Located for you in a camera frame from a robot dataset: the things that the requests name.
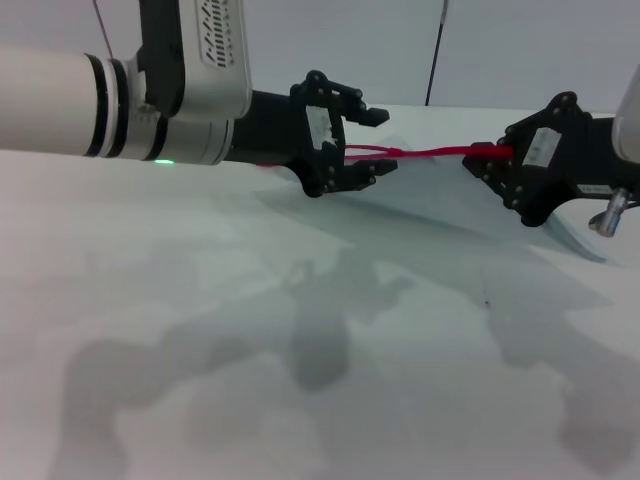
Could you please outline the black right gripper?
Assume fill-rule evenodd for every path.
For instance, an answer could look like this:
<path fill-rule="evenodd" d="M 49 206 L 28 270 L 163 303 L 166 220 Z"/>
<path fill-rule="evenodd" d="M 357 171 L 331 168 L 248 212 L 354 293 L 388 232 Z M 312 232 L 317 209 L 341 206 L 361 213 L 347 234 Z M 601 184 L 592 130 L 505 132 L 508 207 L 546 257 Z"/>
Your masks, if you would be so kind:
<path fill-rule="evenodd" d="M 593 117 L 565 91 L 505 129 L 499 145 L 513 150 L 512 160 L 465 156 L 462 164 L 526 226 L 542 225 L 572 200 L 608 201 L 618 190 L 637 203 L 639 166 L 618 158 L 612 127 L 611 117 Z"/>

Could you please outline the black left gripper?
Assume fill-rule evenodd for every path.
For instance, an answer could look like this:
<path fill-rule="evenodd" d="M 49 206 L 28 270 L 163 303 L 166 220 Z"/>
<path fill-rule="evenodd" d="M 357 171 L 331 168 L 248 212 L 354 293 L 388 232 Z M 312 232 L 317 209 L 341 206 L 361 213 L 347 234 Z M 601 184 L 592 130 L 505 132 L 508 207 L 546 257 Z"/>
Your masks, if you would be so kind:
<path fill-rule="evenodd" d="M 329 117 L 329 138 L 318 146 L 313 143 L 309 110 Z M 378 177 L 395 171 L 398 162 L 360 160 L 346 165 L 343 117 L 361 126 L 380 126 L 390 114 L 368 107 L 357 89 L 333 82 L 320 71 L 309 72 L 287 96 L 255 91 L 248 113 L 234 122 L 232 160 L 285 167 L 311 198 L 361 191 L 374 185 Z"/>

